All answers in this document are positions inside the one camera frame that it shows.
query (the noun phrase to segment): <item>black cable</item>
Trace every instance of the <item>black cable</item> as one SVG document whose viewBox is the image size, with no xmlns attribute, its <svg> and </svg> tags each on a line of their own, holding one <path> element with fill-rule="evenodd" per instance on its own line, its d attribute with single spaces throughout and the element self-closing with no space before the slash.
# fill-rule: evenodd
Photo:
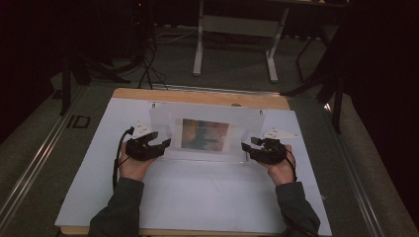
<svg viewBox="0 0 419 237">
<path fill-rule="evenodd" d="M 119 163 L 119 164 L 118 164 L 118 168 L 120 168 L 120 166 L 121 166 L 123 163 L 125 163 L 125 162 L 129 159 L 129 158 L 130 158 L 130 156 L 126 157 L 126 158 L 125 158 L 125 160 L 124 160 L 123 162 Z"/>
<path fill-rule="evenodd" d="M 94 68 L 89 67 L 89 65 L 87 65 L 87 67 L 88 67 L 88 70 L 89 70 L 89 74 L 94 77 L 94 78 L 92 78 L 92 81 L 108 81 L 108 78 L 102 77 L 101 73 L 98 73 L 98 71 L 96 71 Z M 124 78 L 124 77 L 134 73 L 139 68 L 141 68 L 141 66 L 136 65 L 136 68 L 133 66 L 131 71 L 129 71 L 129 69 L 121 70 L 121 72 L 117 72 L 117 74 L 118 74 L 119 77 Z"/>
<path fill-rule="evenodd" d="M 129 64 L 127 65 L 123 65 L 120 67 L 114 67 L 114 68 L 110 68 L 109 70 L 115 73 L 122 73 L 122 72 L 126 72 L 128 70 L 131 70 L 135 67 L 138 66 L 139 62 L 141 61 L 141 56 L 140 55 L 136 55 Z"/>
<path fill-rule="evenodd" d="M 138 83 L 138 89 L 141 89 L 141 84 L 142 84 L 142 80 L 144 80 L 144 77 L 145 77 L 145 75 L 146 74 L 148 74 L 148 69 L 150 68 L 150 66 L 151 66 L 151 63 L 153 63 L 153 61 L 154 61 L 154 49 L 153 48 L 151 48 L 149 45 L 147 45 L 146 47 L 148 47 L 150 50 L 151 50 L 151 52 L 152 52 L 152 57 L 151 57 L 151 60 L 150 60 L 150 63 L 148 63 L 148 65 L 147 65 L 147 63 L 145 62 L 145 58 L 144 58 L 144 65 L 145 65 L 145 71 L 142 73 L 142 76 L 141 76 L 141 79 L 139 80 L 139 83 Z"/>
<path fill-rule="evenodd" d="M 146 72 L 147 72 L 148 84 L 150 85 L 150 89 L 153 90 L 153 84 L 151 83 L 150 73 L 148 72 L 148 69 L 146 70 Z"/>
<path fill-rule="evenodd" d="M 150 64 L 150 67 L 151 67 L 151 70 L 154 72 L 154 75 L 157 77 L 157 80 L 159 80 L 160 83 L 163 84 L 163 86 L 166 88 L 166 90 L 169 91 L 169 88 L 167 87 L 166 83 L 164 83 L 164 81 L 166 81 L 167 79 L 166 75 L 162 72 L 158 72 L 152 64 Z M 157 73 L 160 73 L 162 76 L 164 76 L 164 79 L 162 80 Z"/>
<path fill-rule="evenodd" d="M 121 148 L 123 147 L 123 142 L 124 142 L 124 139 L 126 138 L 126 135 L 132 134 L 132 133 L 133 133 L 133 127 L 131 127 L 130 129 L 124 132 L 123 136 L 121 136 L 120 143 L 118 144 L 117 157 L 115 158 L 115 162 L 114 162 L 114 174 L 112 176 L 112 186 L 114 189 L 117 187 L 117 183 L 118 183 L 118 168 L 120 167 L 119 161 L 120 161 Z"/>
<path fill-rule="evenodd" d="M 293 181 L 295 182 L 296 181 L 296 171 L 295 171 L 295 169 L 296 169 L 296 160 L 295 160 L 295 157 L 293 156 L 293 153 L 292 152 L 290 152 L 288 149 L 286 149 L 291 155 L 292 155 L 292 157 L 293 157 L 293 162 L 294 162 L 294 164 L 290 161 L 290 159 L 286 156 L 286 161 L 291 165 L 291 167 L 293 168 Z"/>
<path fill-rule="evenodd" d="M 232 43 L 235 43 L 235 44 L 254 44 L 254 43 L 257 43 L 260 40 L 262 40 L 262 37 L 255 37 L 255 36 L 248 37 L 245 40 L 238 40 L 238 39 L 235 39 L 233 37 L 233 34 L 226 34 L 226 33 L 211 33 L 211 34 L 212 35 L 217 35 L 217 36 L 222 36 L 224 38 L 224 41 L 217 41 L 216 39 L 211 39 L 207 36 L 204 37 L 204 40 L 211 41 L 212 43 L 215 43 L 215 44 L 232 44 Z"/>
<path fill-rule="evenodd" d="M 104 74 L 106 77 L 112 79 L 113 81 L 118 82 L 118 83 L 130 83 L 130 81 L 127 81 L 127 80 L 117 76 L 114 72 L 108 70 L 107 68 L 102 66 L 99 62 L 96 62 L 93 59 L 90 59 L 89 57 L 87 57 L 83 53 L 76 52 L 76 55 L 79 59 L 83 60 L 85 64 L 89 64 L 92 68 L 101 72 L 102 74 Z"/>
</svg>

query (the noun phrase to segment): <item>black curtain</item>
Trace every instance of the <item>black curtain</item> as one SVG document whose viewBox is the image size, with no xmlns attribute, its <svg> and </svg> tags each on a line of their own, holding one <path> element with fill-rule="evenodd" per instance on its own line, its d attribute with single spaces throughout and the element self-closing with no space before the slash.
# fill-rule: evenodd
<svg viewBox="0 0 419 237">
<path fill-rule="evenodd" d="M 418 12 L 415 0 L 355 1 L 323 61 L 345 77 L 344 90 L 416 226 Z"/>
<path fill-rule="evenodd" d="M 64 39 L 109 62 L 92 1 L 2 1 L 0 6 L 0 142 L 53 92 Z"/>
</svg>

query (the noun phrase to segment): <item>picture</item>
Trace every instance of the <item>picture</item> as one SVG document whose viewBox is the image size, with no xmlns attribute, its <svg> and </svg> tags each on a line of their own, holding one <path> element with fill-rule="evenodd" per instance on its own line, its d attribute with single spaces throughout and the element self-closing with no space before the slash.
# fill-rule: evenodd
<svg viewBox="0 0 419 237">
<path fill-rule="evenodd" d="M 186 118 L 180 119 L 177 126 L 182 132 L 180 148 L 205 151 L 227 151 L 234 130 L 229 123 Z"/>
</svg>

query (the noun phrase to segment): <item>wire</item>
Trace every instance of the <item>wire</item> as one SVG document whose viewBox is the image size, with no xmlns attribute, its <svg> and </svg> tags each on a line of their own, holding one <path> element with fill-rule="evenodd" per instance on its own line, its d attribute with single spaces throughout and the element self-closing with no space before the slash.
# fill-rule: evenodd
<svg viewBox="0 0 419 237">
<path fill-rule="evenodd" d="M 132 131 L 133 131 L 133 127 L 126 130 L 123 136 L 121 136 L 120 143 L 118 144 L 117 157 L 115 158 L 115 161 L 114 161 L 114 174 L 112 176 L 112 186 L 114 189 L 117 187 L 117 182 L 118 182 L 118 168 L 120 167 L 119 161 L 120 161 L 121 148 L 123 147 L 123 142 L 124 142 L 124 139 L 126 138 L 126 135 Z"/>
<path fill-rule="evenodd" d="M 147 65 L 147 63 L 145 62 L 145 58 L 144 58 L 144 65 L 145 65 L 145 71 L 142 73 L 142 76 L 141 76 L 141 79 L 139 80 L 139 83 L 138 83 L 138 89 L 141 89 L 141 84 L 142 84 L 142 80 L 144 79 L 144 77 L 145 77 L 145 75 L 147 74 L 147 77 L 148 77 L 148 82 L 150 83 L 150 87 L 151 87 L 151 90 L 153 89 L 152 88 L 152 85 L 151 85 L 151 81 L 150 81 L 150 76 L 149 76 L 149 74 L 148 74 L 148 69 L 149 69 L 149 67 L 151 66 L 151 63 L 153 63 L 153 61 L 154 61 L 154 49 L 152 48 L 152 47 L 150 47 L 149 45 L 147 45 L 146 46 L 147 48 L 149 48 L 150 50 L 151 50 L 151 52 L 152 52 L 152 57 L 151 57 L 151 60 L 150 60 L 150 62 L 148 63 L 148 65 Z"/>
<path fill-rule="evenodd" d="M 125 158 L 125 160 L 123 161 L 123 162 L 121 162 L 119 165 L 118 165 L 118 168 L 120 168 L 120 166 L 123 164 L 123 163 L 125 163 L 128 159 L 130 158 L 130 156 L 128 156 L 128 157 L 126 157 Z"/>
<path fill-rule="evenodd" d="M 233 34 L 226 34 L 226 33 L 211 33 L 212 35 L 222 36 L 224 41 L 217 41 L 216 39 L 211 39 L 209 37 L 204 37 L 204 40 L 213 42 L 215 44 L 254 44 L 262 40 L 263 37 L 248 37 L 244 40 L 238 40 L 234 38 Z"/>
<path fill-rule="evenodd" d="M 293 153 L 292 152 L 290 152 L 287 148 L 286 148 L 286 150 L 287 150 L 287 152 L 289 152 L 291 155 L 292 155 L 292 157 L 293 157 L 293 163 L 290 161 L 290 159 L 286 156 L 285 158 L 286 158 L 286 161 L 291 165 L 291 167 L 293 168 L 293 180 L 294 181 L 296 181 L 296 171 L 295 171 L 295 169 L 296 169 L 296 160 L 295 160 L 295 157 L 293 156 Z"/>
<path fill-rule="evenodd" d="M 197 34 L 197 31 L 189 32 L 189 33 L 186 33 L 186 34 L 180 35 L 180 36 L 179 36 L 179 37 L 177 37 L 177 38 L 170 39 L 170 40 L 167 40 L 167 41 L 158 41 L 157 43 L 159 43 L 159 44 L 167 44 L 167 43 L 174 42 L 174 41 L 176 41 L 176 40 L 179 40 L 179 39 L 182 39 L 182 38 L 185 38 L 185 37 L 191 36 L 191 35 L 195 35 L 195 34 Z"/>
<path fill-rule="evenodd" d="M 150 64 L 150 67 L 151 67 L 151 70 L 154 72 L 154 75 L 157 77 L 157 80 L 159 80 L 159 81 L 160 81 L 160 84 L 163 84 L 163 86 L 166 88 L 166 90 L 167 90 L 167 91 L 169 91 L 169 88 L 168 88 L 168 87 L 167 87 L 167 85 L 164 83 L 164 81 L 166 81 L 166 79 L 167 79 L 166 75 L 165 75 L 164 73 L 162 73 L 162 72 L 158 72 L 158 71 L 154 68 L 154 66 L 153 66 L 152 64 Z M 160 78 L 160 76 L 159 76 L 157 73 L 160 73 L 160 74 L 164 77 L 164 79 L 161 79 L 161 78 Z"/>
<path fill-rule="evenodd" d="M 127 72 L 127 73 L 125 73 L 125 74 L 119 74 L 119 75 L 120 75 L 120 76 L 122 76 L 122 77 L 128 76 L 128 75 L 130 75 L 130 74 L 132 74 L 132 73 L 136 72 L 139 68 L 141 68 L 141 66 L 140 66 L 140 65 L 136 66 L 133 70 L 131 70 L 131 71 L 129 71 L 129 72 Z"/>
</svg>

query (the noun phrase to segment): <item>person's right hand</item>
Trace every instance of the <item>person's right hand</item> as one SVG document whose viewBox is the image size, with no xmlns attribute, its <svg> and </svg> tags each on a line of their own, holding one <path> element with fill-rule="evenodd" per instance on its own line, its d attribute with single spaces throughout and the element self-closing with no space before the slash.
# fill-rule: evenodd
<svg viewBox="0 0 419 237">
<path fill-rule="evenodd" d="M 121 177 L 142 181 L 148 167 L 156 160 L 156 158 L 146 161 L 138 161 L 128 157 L 128 155 L 126 155 L 126 142 L 123 143 L 121 149 L 122 152 L 119 160 Z"/>
<path fill-rule="evenodd" d="M 285 146 L 288 150 L 287 158 L 295 166 L 295 160 L 291 154 L 291 152 L 293 152 L 292 148 L 290 145 Z M 287 162 L 287 160 L 283 160 L 281 163 L 275 165 L 267 165 L 260 162 L 258 163 L 268 169 L 268 175 L 271 177 L 276 186 L 294 182 L 293 167 L 290 165 L 290 163 Z"/>
</svg>

